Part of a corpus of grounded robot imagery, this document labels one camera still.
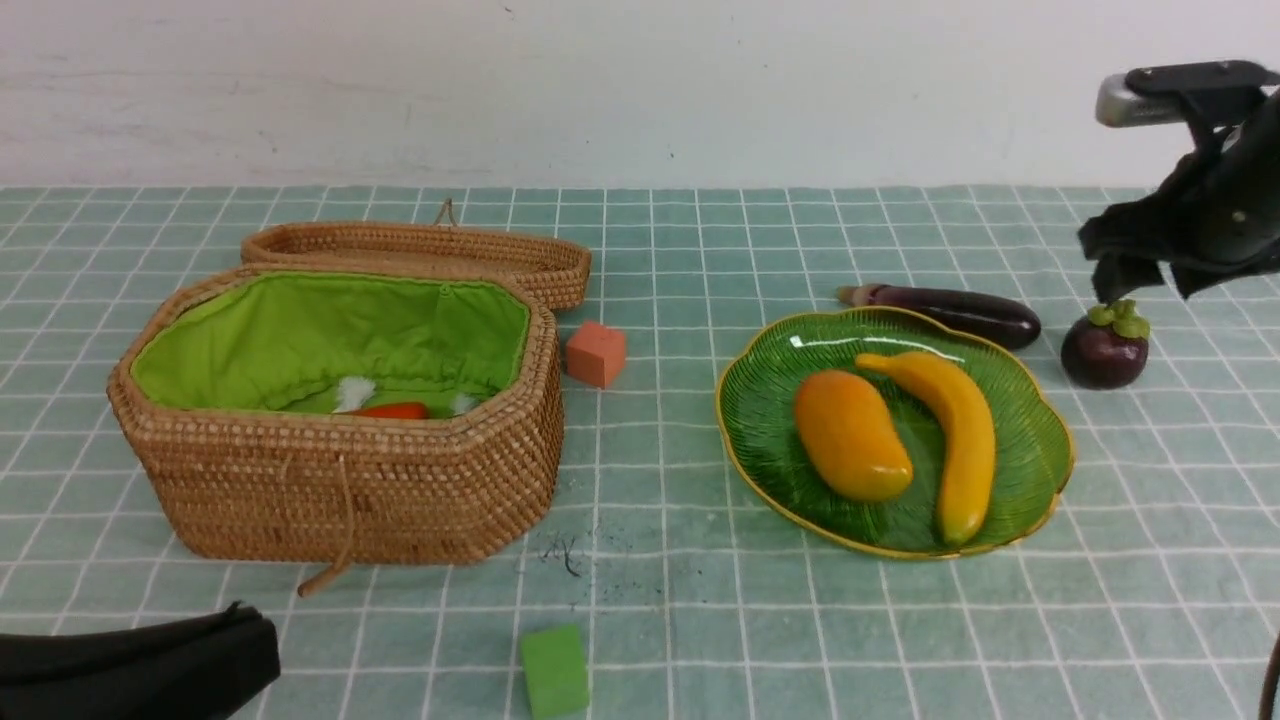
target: carrot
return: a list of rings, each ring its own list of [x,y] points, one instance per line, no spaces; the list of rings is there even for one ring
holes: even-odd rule
[[[343,413],[343,415],[387,418],[393,420],[425,420],[430,416],[426,411],[426,405],[422,405],[421,402],[392,402],[388,405],[375,405],[372,407]]]

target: green foam cube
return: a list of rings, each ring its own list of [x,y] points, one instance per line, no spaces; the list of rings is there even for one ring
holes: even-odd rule
[[[586,710],[586,656],[577,625],[559,625],[520,639],[520,662],[534,720]]]

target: green fabric lining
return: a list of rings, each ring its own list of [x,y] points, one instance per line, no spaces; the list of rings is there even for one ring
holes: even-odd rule
[[[349,273],[274,272],[160,331],[132,375],[178,409],[332,413],[344,377],[378,383],[370,405],[485,400],[520,374],[530,310],[499,286]]]

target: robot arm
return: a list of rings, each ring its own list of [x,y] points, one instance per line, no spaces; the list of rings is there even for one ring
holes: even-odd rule
[[[1181,122],[1196,149],[1161,186],[1079,231],[1093,291],[1110,304],[1164,284],[1183,300],[1225,282],[1280,272],[1280,73],[1244,60],[1140,68],[1111,76],[1096,115],[1124,128]]]

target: mangosteen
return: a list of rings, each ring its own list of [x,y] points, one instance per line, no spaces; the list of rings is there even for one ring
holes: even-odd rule
[[[1135,306],[1129,299],[1096,305],[1071,325],[1060,352],[1071,382],[1088,389],[1116,389],[1138,379],[1147,368],[1151,323]]]

